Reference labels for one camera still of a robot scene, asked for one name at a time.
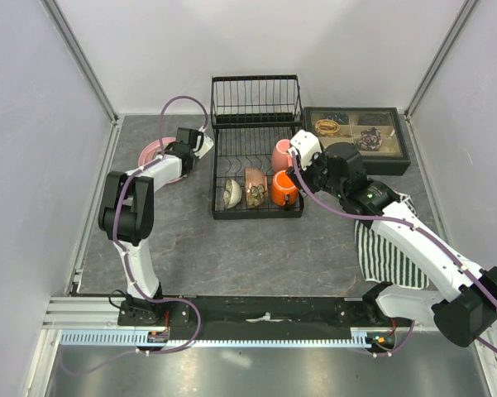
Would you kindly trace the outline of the pink plate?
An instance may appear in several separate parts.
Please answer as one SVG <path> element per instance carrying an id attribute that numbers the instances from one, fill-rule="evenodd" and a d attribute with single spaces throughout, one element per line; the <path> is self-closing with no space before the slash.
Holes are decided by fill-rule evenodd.
<path id="1" fill-rule="evenodd" d="M 175 138 L 172 136 L 164 137 L 162 143 L 164 146 L 168 146 L 170 143 L 174 142 Z M 138 158 L 138 165 L 144 166 L 150 161 L 154 160 L 156 155 L 160 152 L 160 141 L 156 140 L 148 144 L 140 153 Z"/>

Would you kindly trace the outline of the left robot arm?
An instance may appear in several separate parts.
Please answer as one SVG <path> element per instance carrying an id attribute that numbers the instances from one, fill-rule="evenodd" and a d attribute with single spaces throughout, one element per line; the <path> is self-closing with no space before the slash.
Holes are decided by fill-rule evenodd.
<path id="1" fill-rule="evenodd" d="M 186 177 L 213 148 L 201 127 L 181 127 L 165 145 L 158 143 L 148 162 L 134 170 L 107 174 L 98 212 L 98 226 L 116 247 L 127 279 L 127 293 L 141 301 L 136 316 L 156 325 L 165 316 L 160 281 L 155 275 L 149 237 L 155 221 L 155 193 Z"/>

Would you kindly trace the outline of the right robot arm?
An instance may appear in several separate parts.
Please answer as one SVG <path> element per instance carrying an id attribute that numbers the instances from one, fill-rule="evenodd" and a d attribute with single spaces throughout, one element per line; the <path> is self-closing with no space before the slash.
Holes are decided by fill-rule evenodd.
<path id="1" fill-rule="evenodd" d="M 370 179 L 361 154 L 350 143 L 323 148 L 310 132 L 290 141 L 291 179 L 310 198 L 324 191 L 338 199 L 331 211 L 361 222 L 401 251 L 436 289 L 407 289 L 387 282 L 362 304 L 363 318 L 381 325 L 389 318 L 433 324 L 450 342 L 467 347 L 497 321 L 497 267 L 483 269 L 451 248 L 404 203 L 401 196 Z"/>

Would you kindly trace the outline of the pink patterned bowl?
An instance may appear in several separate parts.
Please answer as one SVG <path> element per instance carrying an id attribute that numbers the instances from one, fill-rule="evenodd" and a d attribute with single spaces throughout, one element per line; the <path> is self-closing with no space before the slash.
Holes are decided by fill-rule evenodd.
<path id="1" fill-rule="evenodd" d="M 257 208 L 268 196 L 266 175 L 254 167 L 245 168 L 245 196 L 248 208 Z"/>

